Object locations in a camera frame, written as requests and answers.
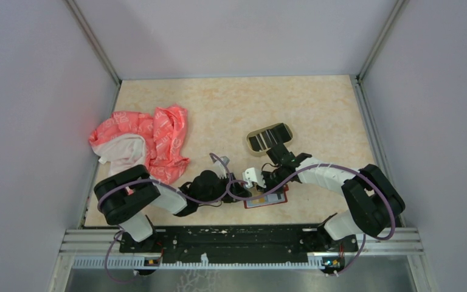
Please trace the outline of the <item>red card holder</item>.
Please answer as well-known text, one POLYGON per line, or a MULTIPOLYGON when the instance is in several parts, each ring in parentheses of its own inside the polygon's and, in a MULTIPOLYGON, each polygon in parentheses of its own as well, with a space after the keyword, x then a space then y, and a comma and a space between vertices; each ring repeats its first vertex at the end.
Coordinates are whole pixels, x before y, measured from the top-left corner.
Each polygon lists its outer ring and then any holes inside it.
POLYGON ((266 206, 272 206, 272 205, 276 205, 276 204, 284 204, 284 203, 287 203, 288 202, 288 198, 287 198, 287 191, 289 190, 289 187, 287 185, 284 185, 283 186, 283 190, 281 192, 277 192, 277 193, 271 193, 267 196, 265 196, 266 198, 266 202, 264 204, 253 204, 252 201, 245 201, 244 202, 244 208, 245 209, 254 209, 254 208, 258 208, 258 207, 266 207, 266 206))

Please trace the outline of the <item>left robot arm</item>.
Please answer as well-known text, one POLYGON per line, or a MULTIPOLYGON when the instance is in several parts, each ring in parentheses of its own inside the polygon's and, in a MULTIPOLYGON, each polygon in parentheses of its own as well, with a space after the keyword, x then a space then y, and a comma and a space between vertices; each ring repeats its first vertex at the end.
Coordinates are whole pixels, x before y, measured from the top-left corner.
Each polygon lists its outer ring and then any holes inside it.
POLYGON ((133 239, 144 252, 152 251, 158 243, 157 233, 142 210, 148 205, 185 217, 205 204, 221 201, 234 203, 249 198, 250 191, 235 176, 219 176, 212 170, 202 171, 193 181, 176 189, 156 180, 144 165, 137 165, 98 182, 94 194, 97 209, 109 225, 120 229, 133 239))

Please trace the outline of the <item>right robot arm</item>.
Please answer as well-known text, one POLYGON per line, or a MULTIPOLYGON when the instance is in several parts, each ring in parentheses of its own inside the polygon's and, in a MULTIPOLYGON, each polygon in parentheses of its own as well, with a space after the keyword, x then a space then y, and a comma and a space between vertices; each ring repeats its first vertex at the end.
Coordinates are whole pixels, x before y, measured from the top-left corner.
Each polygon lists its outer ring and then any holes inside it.
POLYGON ((373 164, 351 169, 322 162, 311 154, 293 154, 277 144, 267 152, 276 168, 261 173, 265 191, 274 192, 289 182, 312 184, 340 194, 348 210, 328 217, 318 227, 318 242, 335 250, 342 239, 355 234, 390 239, 405 203, 382 170, 373 164))

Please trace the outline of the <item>beige oval tray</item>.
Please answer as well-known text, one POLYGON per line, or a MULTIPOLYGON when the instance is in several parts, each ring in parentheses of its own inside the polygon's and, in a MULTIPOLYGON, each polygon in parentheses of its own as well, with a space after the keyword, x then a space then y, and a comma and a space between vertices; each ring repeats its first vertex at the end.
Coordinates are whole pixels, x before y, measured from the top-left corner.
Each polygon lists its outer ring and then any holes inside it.
POLYGON ((292 128, 286 123, 275 123, 246 135, 245 144, 248 152, 255 157, 266 155, 266 152, 277 144, 288 146, 294 139, 292 128))

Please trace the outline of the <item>gold credit card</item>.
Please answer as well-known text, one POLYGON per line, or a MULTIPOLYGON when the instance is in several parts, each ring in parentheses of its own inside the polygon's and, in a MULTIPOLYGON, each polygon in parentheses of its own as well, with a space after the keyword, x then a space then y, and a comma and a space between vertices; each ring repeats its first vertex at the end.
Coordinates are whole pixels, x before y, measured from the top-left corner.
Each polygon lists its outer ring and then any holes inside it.
POLYGON ((253 204, 264 204, 266 202, 266 198, 259 198, 257 200, 253 200, 252 203, 253 204))

